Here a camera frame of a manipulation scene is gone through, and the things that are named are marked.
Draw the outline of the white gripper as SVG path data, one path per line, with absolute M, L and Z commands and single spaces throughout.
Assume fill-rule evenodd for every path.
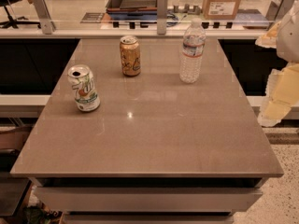
M 278 57 L 289 62 L 282 70 L 271 71 L 260 106 L 259 124 L 273 127 L 299 101 L 299 2 L 293 4 L 281 22 L 260 35 L 255 44 L 267 49 L 277 48 Z

